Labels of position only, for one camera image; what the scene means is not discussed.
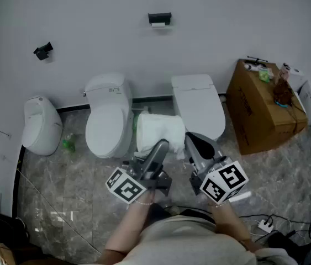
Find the white toilet paper roll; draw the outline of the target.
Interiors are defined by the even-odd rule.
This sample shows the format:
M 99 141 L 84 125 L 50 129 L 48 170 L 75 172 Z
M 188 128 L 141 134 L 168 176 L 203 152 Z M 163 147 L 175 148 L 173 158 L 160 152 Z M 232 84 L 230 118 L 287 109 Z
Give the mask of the white toilet paper roll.
M 186 128 L 180 116 L 141 113 L 136 131 L 136 148 L 139 153 L 148 155 L 161 139 L 169 142 L 169 151 L 178 160 L 185 158 Z

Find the person's black trousers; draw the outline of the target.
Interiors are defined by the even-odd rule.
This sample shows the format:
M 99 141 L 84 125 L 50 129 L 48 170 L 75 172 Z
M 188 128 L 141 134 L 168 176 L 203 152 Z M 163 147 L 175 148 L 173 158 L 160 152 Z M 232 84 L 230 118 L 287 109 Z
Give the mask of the person's black trousers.
M 201 210 L 198 211 L 192 208 L 185 208 L 184 211 L 180 212 L 180 215 L 189 216 L 193 218 L 201 218 L 213 224 L 215 223 L 213 218 L 211 218 L 208 214 L 205 214 Z M 154 203 L 150 206 L 149 212 L 147 214 L 147 218 L 145 220 L 144 227 L 148 227 L 157 221 L 161 221 L 161 220 L 164 220 L 170 217 L 171 217 L 171 214 L 168 211 L 166 211 L 159 204 Z

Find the large brown cardboard box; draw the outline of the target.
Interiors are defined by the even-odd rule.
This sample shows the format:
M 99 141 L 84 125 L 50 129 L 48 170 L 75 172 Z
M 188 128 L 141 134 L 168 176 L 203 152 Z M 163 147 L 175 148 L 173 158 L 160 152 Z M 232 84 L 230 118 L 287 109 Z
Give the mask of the large brown cardboard box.
M 273 100 L 276 84 L 259 79 L 257 71 L 244 68 L 239 59 L 226 92 L 239 150 L 249 155 L 276 149 L 307 126 L 307 116 L 294 94 L 292 106 L 279 107 Z

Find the green plastic bottle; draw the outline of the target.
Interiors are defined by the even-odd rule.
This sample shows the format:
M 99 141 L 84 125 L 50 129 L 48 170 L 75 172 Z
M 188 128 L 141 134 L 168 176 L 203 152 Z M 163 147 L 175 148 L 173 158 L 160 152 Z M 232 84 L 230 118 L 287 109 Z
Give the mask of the green plastic bottle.
M 66 149 L 70 153 L 75 152 L 75 143 L 71 140 L 63 139 L 62 146 L 64 149 Z

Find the person's grey shirt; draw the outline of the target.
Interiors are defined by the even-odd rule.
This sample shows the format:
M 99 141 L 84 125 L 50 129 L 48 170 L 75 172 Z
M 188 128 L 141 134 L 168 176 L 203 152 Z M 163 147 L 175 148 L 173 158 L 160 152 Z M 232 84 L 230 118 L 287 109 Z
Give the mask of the person's grey shirt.
M 155 265 L 297 265 L 282 248 L 247 250 L 201 218 L 174 216 L 143 229 L 131 251 Z

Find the black wall paper holder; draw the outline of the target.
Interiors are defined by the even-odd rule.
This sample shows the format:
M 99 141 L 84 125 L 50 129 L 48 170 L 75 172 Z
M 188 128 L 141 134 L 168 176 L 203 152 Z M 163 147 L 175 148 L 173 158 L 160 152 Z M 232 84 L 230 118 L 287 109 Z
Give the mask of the black wall paper holder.
M 149 24 L 151 23 L 166 23 L 166 26 L 171 24 L 172 13 L 149 13 L 148 15 Z

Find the white wall urinal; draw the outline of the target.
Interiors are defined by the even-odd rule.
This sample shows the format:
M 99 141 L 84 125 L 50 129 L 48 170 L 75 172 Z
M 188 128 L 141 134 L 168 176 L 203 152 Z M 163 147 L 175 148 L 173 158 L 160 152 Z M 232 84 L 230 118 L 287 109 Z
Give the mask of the white wall urinal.
M 28 99 L 24 104 L 24 119 L 22 145 L 36 155 L 52 155 L 59 145 L 63 129 L 53 104 L 44 96 Z

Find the person's right forearm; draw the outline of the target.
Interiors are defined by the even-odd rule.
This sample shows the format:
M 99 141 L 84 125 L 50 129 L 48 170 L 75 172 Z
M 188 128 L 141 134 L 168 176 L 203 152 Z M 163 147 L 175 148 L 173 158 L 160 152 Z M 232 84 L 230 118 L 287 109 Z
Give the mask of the person's right forearm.
M 216 204 L 210 201 L 209 208 L 219 233 L 234 238 L 251 252 L 263 248 L 260 244 L 253 242 L 248 229 L 230 203 Z

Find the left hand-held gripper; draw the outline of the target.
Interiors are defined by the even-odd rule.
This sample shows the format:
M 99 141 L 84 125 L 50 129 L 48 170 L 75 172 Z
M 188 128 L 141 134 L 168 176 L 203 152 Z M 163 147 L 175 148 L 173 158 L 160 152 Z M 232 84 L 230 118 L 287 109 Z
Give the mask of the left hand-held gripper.
M 116 167 L 105 185 L 110 193 L 131 204 L 147 190 L 159 190 L 168 195 L 172 178 L 163 170 L 163 161 L 169 150 L 169 142 L 161 139 L 146 159 L 135 157 Z

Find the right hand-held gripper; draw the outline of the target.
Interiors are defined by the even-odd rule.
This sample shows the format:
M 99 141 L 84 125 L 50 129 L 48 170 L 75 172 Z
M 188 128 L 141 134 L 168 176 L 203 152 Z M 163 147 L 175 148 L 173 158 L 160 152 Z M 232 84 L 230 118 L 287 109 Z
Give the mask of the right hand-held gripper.
M 203 193 L 216 204 L 222 204 L 248 183 L 249 178 L 239 161 L 228 156 L 213 160 L 219 151 L 214 140 L 186 132 L 185 149 L 195 165 L 189 181 L 196 195 Z

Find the brown bundle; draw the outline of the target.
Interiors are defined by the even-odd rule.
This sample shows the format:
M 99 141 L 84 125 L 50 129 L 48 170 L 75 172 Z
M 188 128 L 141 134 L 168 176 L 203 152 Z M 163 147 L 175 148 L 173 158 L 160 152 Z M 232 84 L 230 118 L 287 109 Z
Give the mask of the brown bundle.
M 287 81 L 279 79 L 273 89 L 273 100 L 281 104 L 292 106 L 294 91 L 291 89 Z

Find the white boxy appliance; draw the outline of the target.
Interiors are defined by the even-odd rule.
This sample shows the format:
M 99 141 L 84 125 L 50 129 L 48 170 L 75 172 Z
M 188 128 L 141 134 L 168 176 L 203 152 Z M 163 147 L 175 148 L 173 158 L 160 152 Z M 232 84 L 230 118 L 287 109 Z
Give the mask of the white boxy appliance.
M 300 69 L 291 67 L 287 81 L 290 87 L 295 92 L 298 92 L 301 89 L 301 87 L 304 85 L 304 83 L 307 81 L 307 79 L 304 73 Z

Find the green packet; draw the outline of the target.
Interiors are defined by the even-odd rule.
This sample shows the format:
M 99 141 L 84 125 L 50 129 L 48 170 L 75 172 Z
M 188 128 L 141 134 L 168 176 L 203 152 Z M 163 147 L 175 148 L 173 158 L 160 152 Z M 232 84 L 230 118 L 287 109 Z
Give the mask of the green packet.
M 260 67 L 259 68 L 259 79 L 261 81 L 269 83 L 271 79 L 273 79 L 274 74 L 271 68 Z

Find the white round-lid toilet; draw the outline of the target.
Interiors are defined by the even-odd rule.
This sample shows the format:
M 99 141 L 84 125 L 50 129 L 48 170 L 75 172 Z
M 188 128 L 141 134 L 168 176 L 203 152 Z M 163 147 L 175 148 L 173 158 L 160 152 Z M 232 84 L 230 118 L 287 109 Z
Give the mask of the white round-lid toilet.
M 128 152 L 133 135 L 133 96 L 121 73 L 93 77 L 84 94 L 91 113 L 86 124 L 86 143 L 99 158 L 122 158 Z

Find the pink bottle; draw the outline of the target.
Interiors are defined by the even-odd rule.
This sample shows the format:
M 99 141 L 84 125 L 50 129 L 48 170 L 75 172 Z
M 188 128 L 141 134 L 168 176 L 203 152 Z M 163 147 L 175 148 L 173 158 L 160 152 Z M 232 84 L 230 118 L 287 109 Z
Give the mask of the pink bottle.
M 291 72 L 291 67 L 287 63 L 283 63 L 281 66 L 279 72 L 278 72 L 278 77 L 283 79 L 283 80 L 288 80 Z

